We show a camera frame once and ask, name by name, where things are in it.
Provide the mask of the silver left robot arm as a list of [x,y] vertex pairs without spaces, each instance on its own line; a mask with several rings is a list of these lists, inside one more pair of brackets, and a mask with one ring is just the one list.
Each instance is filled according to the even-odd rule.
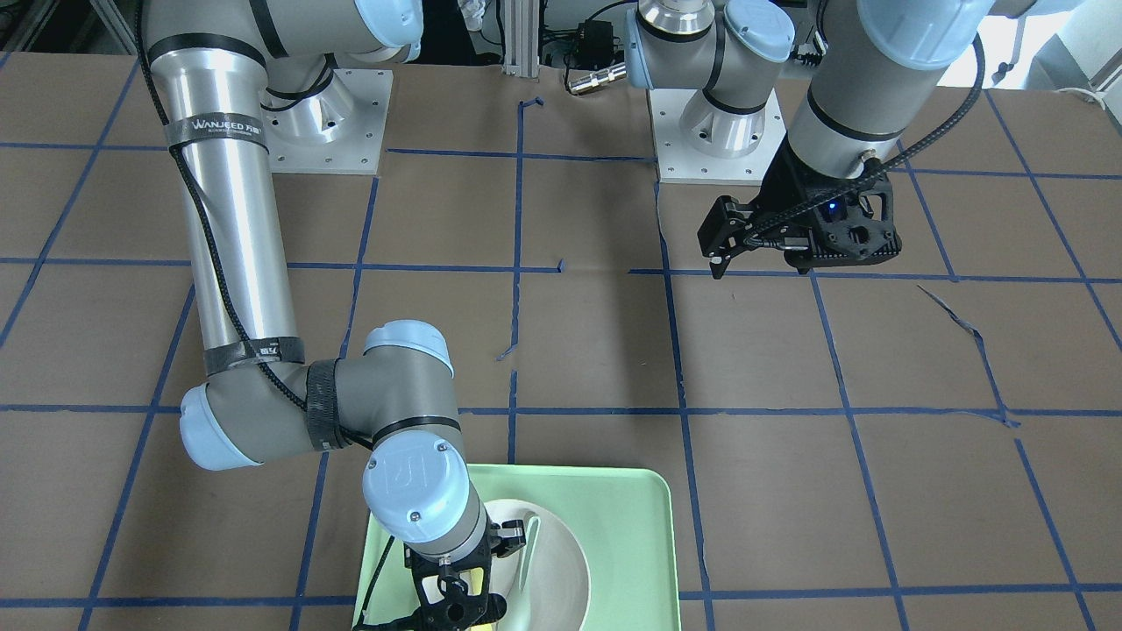
[[[889,172],[941,139],[984,83],[978,27],[991,1],[811,1],[825,40],[806,94],[747,203],[721,195],[698,228],[714,278],[757,249],[787,264],[877,265],[902,252]],[[638,1],[625,64],[640,89],[690,89],[684,132],[700,150],[760,124],[795,48],[770,1]]]

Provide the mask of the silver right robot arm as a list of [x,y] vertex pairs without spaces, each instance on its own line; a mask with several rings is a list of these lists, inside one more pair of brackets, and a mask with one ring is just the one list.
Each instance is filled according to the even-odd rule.
[[267,99],[333,83],[334,53],[414,60],[421,1],[140,1],[138,60],[185,190],[206,379],[180,435],[204,470],[361,446],[370,515],[404,550],[419,598],[384,630],[502,622],[493,560],[528,547],[470,479],[444,336],[373,329],[362,353],[309,363],[298,336],[267,143]]

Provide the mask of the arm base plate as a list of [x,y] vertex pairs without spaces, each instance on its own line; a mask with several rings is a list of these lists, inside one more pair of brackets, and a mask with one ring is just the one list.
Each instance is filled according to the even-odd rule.
[[320,95],[265,110],[272,172],[376,175],[393,83],[388,68],[337,68]]
[[721,111],[698,89],[651,89],[649,103],[664,183],[760,185],[785,136],[775,92],[749,115]]

